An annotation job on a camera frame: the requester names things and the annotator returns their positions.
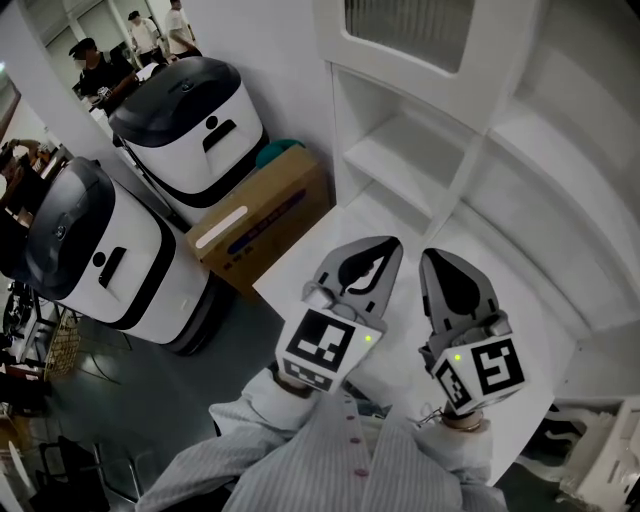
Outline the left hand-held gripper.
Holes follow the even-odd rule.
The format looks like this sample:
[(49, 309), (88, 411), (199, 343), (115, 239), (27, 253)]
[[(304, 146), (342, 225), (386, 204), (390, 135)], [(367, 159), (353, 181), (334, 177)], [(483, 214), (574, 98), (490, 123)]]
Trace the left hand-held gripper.
[(332, 250), (316, 271), (316, 282), (304, 285), (302, 299), (286, 317), (276, 346), (279, 371), (315, 390), (336, 393), (386, 334), (379, 317), (402, 259), (403, 246), (395, 236), (366, 237)]

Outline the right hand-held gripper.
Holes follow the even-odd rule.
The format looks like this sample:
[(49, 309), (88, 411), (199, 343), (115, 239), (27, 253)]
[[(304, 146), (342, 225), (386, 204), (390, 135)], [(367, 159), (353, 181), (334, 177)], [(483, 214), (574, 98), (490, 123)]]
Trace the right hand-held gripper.
[[(446, 396), (448, 411), (468, 415), (521, 390), (525, 369), (488, 277), (467, 260), (436, 248), (422, 252), (419, 277), (425, 315), (439, 334), (419, 352)], [(452, 330), (460, 326), (472, 327)]]

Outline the white desk with hutch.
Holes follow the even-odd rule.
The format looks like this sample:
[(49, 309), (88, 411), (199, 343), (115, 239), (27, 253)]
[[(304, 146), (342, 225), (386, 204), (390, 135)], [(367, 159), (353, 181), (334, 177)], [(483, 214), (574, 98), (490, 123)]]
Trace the white desk with hutch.
[(371, 201), (422, 242), (458, 220), (575, 338), (640, 321), (640, 0), (542, 0), (483, 133), (325, 63), (340, 206)]

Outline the white glass cabinet door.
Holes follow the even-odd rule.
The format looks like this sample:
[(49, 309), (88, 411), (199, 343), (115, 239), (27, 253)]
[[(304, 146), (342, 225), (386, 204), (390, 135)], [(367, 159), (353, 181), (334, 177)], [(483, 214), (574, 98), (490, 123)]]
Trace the white glass cabinet door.
[(542, 0), (312, 0), (322, 59), (485, 132), (524, 71)]

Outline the person's left forearm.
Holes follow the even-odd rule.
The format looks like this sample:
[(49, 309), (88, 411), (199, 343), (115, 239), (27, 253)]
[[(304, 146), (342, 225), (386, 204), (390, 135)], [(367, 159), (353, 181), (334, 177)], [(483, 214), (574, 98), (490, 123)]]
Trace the person's left forearm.
[(236, 400), (209, 407), (224, 440), (279, 446), (309, 420), (322, 394), (314, 388), (307, 399), (288, 393), (273, 380), (276, 370), (278, 365), (272, 363), (245, 385)]

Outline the person's right forearm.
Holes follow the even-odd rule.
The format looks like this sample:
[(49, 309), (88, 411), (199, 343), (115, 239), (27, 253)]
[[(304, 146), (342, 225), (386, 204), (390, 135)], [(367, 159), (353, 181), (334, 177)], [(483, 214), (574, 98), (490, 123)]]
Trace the person's right forearm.
[(491, 421), (481, 410), (464, 415), (446, 410), (416, 426), (413, 435), (426, 455), (462, 481), (489, 482), (493, 437)]

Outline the brown cardboard box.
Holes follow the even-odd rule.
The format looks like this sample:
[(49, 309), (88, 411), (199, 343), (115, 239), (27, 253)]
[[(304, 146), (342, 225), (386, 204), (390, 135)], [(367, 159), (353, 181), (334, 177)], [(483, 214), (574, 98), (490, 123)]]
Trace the brown cardboard box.
[(186, 235), (196, 258), (241, 295), (330, 209), (327, 172), (294, 145), (255, 171)]

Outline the dark wristband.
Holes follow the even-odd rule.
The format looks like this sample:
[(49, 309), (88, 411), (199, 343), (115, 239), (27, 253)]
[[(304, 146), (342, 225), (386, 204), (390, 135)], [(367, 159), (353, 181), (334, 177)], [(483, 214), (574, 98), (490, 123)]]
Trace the dark wristband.
[(307, 399), (313, 393), (314, 389), (310, 386), (290, 378), (288, 375), (276, 370), (272, 373), (273, 380), (285, 391), (299, 398)]

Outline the teal round object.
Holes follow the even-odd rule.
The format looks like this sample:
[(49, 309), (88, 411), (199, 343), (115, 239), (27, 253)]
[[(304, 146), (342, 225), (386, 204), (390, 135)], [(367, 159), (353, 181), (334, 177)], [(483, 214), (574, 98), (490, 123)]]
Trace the teal round object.
[(290, 148), (296, 146), (305, 148), (305, 145), (301, 141), (295, 139), (280, 139), (265, 145), (256, 156), (256, 168), (262, 169), (266, 167), (280, 155), (288, 151)]

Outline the white black service robot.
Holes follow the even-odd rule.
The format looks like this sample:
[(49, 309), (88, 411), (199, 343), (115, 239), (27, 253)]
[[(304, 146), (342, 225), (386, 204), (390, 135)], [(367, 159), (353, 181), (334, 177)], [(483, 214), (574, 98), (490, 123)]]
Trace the white black service robot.
[(174, 226), (82, 157), (52, 183), (24, 261), (41, 296), (169, 347), (188, 339), (212, 285)]
[(188, 57), (154, 74), (108, 122), (188, 225), (200, 222), (254, 171), (269, 142), (238, 70), (209, 57)]

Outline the person's striped shirt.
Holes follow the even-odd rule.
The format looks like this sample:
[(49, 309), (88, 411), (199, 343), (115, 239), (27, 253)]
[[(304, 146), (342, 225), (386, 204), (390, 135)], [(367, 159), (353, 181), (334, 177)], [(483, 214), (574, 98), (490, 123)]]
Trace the person's striped shirt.
[(229, 481), (224, 512), (508, 512), (489, 482), (464, 482), (426, 455), (414, 428), (390, 413), (369, 447), (354, 399), (322, 395), (279, 446), (220, 434), (179, 453), (136, 512), (166, 512)]

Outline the white ornate furniture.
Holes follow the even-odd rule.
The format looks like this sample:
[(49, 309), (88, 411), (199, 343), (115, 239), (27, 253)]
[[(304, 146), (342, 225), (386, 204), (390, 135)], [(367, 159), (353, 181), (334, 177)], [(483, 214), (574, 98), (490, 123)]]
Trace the white ornate furniture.
[(578, 432), (545, 433), (570, 443), (559, 466), (518, 456), (516, 463), (534, 476), (557, 484), (558, 502), (584, 512), (629, 512), (627, 502), (640, 480), (640, 395), (621, 399), (559, 399), (545, 418), (566, 422)]

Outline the black metal chair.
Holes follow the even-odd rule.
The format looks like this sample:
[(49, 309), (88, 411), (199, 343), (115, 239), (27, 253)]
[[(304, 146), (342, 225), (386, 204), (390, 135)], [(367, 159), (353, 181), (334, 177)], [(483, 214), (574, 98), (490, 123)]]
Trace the black metal chair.
[[(94, 442), (90, 450), (76, 441), (60, 435), (55, 442), (38, 445), (43, 470), (37, 473), (42, 486), (59, 484), (77, 497), (81, 512), (109, 512), (107, 494), (135, 505), (142, 497), (142, 485), (136, 463), (130, 455), (105, 459), (101, 444)], [(125, 464), (131, 477), (134, 493), (130, 494), (111, 483), (107, 469)]]

